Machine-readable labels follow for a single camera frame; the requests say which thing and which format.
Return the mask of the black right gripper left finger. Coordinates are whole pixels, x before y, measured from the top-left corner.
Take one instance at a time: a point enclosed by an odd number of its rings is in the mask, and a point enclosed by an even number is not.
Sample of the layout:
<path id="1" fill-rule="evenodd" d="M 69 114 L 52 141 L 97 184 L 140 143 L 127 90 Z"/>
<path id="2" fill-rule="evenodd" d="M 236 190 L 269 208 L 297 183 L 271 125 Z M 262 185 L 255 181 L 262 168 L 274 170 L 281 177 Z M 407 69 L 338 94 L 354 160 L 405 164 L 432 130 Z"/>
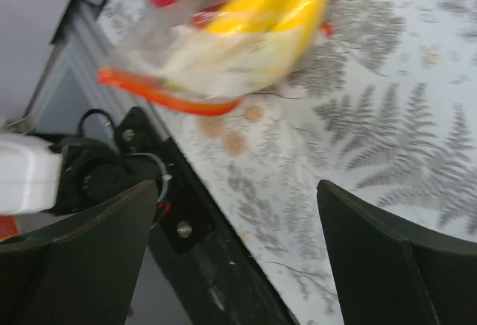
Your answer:
<path id="1" fill-rule="evenodd" d="M 157 186 L 114 198 L 1 243 L 2 324 L 124 324 Z"/>

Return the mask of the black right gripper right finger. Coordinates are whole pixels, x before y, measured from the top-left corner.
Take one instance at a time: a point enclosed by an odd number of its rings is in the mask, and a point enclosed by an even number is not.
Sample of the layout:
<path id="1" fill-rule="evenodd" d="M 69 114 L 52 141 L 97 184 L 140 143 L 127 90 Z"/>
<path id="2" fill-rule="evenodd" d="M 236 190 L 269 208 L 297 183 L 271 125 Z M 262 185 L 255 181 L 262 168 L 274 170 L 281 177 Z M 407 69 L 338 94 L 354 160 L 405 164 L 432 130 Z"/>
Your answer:
<path id="1" fill-rule="evenodd" d="M 321 180 L 318 209 L 346 324 L 475 324 L 476 243 Z"/>

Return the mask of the clear zip top bag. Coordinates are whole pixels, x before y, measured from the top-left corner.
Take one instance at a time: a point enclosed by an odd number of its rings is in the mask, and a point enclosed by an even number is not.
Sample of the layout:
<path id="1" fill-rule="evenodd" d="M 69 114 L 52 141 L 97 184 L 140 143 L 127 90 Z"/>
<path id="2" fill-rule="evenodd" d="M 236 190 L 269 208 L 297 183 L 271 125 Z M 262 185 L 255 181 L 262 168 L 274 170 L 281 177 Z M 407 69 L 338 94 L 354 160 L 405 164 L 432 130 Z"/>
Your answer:
<path id="1" fill-rule="evenodd" d="M 328 0 L 143 0 L 98 82 L 174 111 L 219 116 L 292 73 Z"/>

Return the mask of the yellow fake banana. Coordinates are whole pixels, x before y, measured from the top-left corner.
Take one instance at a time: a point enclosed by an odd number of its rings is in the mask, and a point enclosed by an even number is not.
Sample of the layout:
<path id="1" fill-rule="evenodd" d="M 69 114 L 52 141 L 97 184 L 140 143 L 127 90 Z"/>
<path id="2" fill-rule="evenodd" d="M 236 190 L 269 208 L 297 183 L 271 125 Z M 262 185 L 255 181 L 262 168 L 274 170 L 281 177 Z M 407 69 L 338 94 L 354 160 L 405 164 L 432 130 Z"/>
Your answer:
<path id="1" fill-rule="evenodd" d="M 231 0 L 207 25 L 207 86 L 234 93 L 282 78 L 308 48 L 327 0 Z"/>

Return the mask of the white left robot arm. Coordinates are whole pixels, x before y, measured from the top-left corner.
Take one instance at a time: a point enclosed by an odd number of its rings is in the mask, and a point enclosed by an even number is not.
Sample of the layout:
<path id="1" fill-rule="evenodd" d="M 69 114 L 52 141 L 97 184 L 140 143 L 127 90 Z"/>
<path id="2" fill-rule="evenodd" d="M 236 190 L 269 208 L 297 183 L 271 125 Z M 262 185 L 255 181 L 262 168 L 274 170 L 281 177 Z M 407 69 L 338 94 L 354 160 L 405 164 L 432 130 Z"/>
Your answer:
<path id="1" fill-rule="evenodd" d="M 33 214 L 57 199 L 63 156 L 35 136 L 1 134 L 1 214 Z"/>

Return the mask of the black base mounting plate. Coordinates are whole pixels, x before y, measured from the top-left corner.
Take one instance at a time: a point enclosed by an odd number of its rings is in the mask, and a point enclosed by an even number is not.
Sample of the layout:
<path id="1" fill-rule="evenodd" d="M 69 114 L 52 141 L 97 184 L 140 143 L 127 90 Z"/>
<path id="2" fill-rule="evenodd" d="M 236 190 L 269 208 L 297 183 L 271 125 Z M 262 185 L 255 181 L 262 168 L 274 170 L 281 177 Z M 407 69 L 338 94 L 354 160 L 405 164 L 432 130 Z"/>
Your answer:
<path id="1" fill-rule="evenodd" d="M 114 133 L 120 151 L 154 154 L 172 179 L 149 248 L 193 324 L 294 324 L 295 319 L 192 166 L 143 108 Z"/>

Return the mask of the floral tablecloth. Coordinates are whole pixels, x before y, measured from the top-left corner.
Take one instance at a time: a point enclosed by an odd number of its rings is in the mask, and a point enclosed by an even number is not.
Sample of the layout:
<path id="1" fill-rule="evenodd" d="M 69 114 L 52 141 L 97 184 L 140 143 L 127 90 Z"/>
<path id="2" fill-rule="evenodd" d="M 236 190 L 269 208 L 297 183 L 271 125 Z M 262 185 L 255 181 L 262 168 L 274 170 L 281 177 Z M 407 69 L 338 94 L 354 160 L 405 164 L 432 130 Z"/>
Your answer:
<path id="1" fill-rule="evenodd" d="M 113 48 L 144 8 L 107 0 Z M 296 324 L 346 324 L 321 180 L 476 243 L 476 0 L 328 0 L 296 69 L 228 113 L 150 103 Z"/>

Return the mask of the aluminium frame rail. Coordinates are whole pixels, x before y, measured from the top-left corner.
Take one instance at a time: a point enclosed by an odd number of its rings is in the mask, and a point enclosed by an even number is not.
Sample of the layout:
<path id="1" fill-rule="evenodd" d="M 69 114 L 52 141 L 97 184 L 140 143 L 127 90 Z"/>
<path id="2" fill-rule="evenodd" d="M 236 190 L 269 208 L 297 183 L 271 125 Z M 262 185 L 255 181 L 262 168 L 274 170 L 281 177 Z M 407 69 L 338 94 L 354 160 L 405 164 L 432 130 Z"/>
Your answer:
<path id="1" fill-rule="evenodd" d="M 26 110 L 19 118 L 2 121 L 1 128 L 70 134 L 90 109 L 105 110 L 119 123 L 132 107 L 139 106 L 159 136 L 168 138 L 168 131 L 151 104 L 95 82 L 97 69 L 110 48 L 110 41 L 97 23 L 100 12 L 101 7 L 87 1 L 70 2 Z"/>

